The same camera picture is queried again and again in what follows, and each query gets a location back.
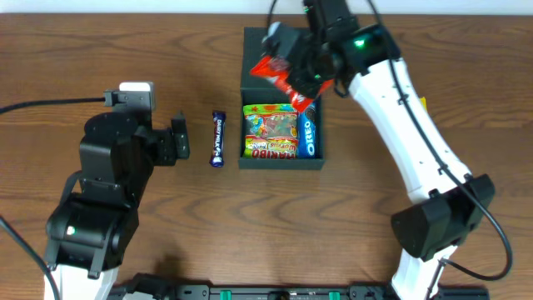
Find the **yellow Hacks candy bag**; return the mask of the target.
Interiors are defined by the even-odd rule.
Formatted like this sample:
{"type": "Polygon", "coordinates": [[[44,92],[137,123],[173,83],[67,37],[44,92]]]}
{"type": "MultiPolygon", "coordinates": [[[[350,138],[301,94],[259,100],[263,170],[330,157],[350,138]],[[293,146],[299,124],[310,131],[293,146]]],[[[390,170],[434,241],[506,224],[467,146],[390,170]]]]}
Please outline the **yellow Hacks candy bag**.
{"type": "Polygon", "coordinates": [[[422,107],[427,111],[426,98],[425,97],[421,97],[420,101],[421,101],[422,107]]]}

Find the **red Hacks candy bag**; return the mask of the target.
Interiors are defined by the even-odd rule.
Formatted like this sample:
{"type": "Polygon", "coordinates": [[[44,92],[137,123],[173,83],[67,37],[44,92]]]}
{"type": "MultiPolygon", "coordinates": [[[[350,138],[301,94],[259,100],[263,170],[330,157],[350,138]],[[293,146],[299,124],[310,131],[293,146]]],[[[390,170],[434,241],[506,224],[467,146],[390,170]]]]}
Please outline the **red Hacks candy bag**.
{"type": "Polygon", "coordinates": [[[333,83],[333,79],[324,81],[321,76],[312,76],[306,81],[303,75],[291,77],[288,62],[283,58],[264,56],[251,69],[254,77],[266,79],[274,87],[288,96],[292,107],[303,113],[333,83]]]}

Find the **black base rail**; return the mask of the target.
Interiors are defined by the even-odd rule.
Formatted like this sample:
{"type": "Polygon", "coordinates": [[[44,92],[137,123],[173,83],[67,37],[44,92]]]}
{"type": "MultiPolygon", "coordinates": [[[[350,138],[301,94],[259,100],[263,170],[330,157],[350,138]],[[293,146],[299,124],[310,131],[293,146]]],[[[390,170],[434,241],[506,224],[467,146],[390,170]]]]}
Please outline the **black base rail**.
{"type": "Polygon", "coordinates": [[[206,282],[173,282],[138,273],[113,287],[108,300],[394,300],[397,295],[385,283],[359,282],[345,287],[318,286],[212,286],[206,282]]]}

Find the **blue Oreo cookie pack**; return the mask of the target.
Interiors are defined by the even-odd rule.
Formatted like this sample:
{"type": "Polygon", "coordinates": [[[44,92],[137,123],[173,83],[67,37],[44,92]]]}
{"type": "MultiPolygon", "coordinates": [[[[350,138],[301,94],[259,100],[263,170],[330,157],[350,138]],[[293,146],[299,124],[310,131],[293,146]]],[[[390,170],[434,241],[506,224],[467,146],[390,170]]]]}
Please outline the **blue Oreo cookie pack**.
{"type": "Polygon", "coordinates": [[[316,105],[312,103],[298,116],[298,150],[299,158],[316,156],[316,105]]]}

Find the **green Haribo gummy bag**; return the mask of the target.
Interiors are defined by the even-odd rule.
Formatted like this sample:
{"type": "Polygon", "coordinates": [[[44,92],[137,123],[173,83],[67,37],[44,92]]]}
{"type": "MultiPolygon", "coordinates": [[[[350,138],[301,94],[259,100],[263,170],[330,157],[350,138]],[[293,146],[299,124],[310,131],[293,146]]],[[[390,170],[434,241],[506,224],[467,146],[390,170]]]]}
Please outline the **green Haribo gummy bag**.
{"type": "Polygon", "coordinates": [[[295,159],[298,149],[298,112],[291,104],[252,104],[243,107],[243,157],[295,159]]]}

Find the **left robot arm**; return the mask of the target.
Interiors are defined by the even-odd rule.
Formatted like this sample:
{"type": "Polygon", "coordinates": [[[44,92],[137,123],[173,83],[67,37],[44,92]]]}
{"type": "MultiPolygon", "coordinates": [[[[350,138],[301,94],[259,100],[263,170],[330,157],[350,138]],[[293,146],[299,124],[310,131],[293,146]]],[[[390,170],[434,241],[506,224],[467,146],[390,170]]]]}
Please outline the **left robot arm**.
{"type": "Polygon", "coordinates": [[[169,128],[155,129],[148,112],[106,112],[90,118],[84,132],[81,168],[67,179],[46,225],[45,300],[107,298],[154,167],[190,155],[182,113],[169,128]]]}

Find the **Dairy Milk chocolate bar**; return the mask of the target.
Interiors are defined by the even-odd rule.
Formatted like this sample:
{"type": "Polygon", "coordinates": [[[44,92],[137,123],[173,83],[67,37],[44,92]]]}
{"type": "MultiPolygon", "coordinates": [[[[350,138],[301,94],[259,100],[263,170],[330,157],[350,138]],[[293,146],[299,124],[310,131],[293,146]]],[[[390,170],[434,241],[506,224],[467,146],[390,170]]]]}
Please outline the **Dairy Milk chocolate bar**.
{"type": "Polygon", "coordinates": [[[214,168],[221,168],[224,165],[223,150],[224,150],[224,137],[225,137],[225,125],[226,114],[224,112],[215,111],[213,114],[214,124],[214,138],[212,155],[210,164],[214,168]]]}

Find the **dark green gift box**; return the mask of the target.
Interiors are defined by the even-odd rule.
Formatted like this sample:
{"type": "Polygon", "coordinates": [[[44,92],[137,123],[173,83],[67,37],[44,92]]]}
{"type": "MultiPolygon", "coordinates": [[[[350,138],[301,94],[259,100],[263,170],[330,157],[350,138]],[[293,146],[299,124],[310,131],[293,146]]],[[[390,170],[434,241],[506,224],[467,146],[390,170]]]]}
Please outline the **dark green gift box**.
{"type": "MultiPolygon", "coordinates": [[[[250,70],[260,61],[263,53],[262,39],[266,33],[264,27],[244,27],[243,57],[241,75],[242,106],[251,104],[289,103],[287,95],[283,94],[267,80],[253,77],[250,70]]],[[[240,169],[274,169],[274,170],[322,170],[325,158],[325,139],[322,123],[322,101],[319,97],[315,102],[316,113],[316,155],[314,158],[271,159],[247,158],[245,150],[245,118],[241,114],[241,157],[238,164],[240,169]]]]}

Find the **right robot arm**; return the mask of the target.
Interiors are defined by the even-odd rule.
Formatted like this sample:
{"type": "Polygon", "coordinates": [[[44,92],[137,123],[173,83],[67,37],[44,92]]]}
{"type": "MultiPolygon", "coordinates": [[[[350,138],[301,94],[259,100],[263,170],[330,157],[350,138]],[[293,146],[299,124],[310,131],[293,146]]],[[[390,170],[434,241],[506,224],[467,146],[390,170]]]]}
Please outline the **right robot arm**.
{"type": "Polygon", "coordinates": [[[288,85],[316,98],[343,86],[391,153],[411,205],[391,218],[401,259],[385,291],[393,299],[444,299],[438,282],[451,256],[482,219],[495,187],[453,153],[413,88],[406,62],[381,19],[362,27],[344,1],[306,1],[308,32],[270,26],[288,85]]]}

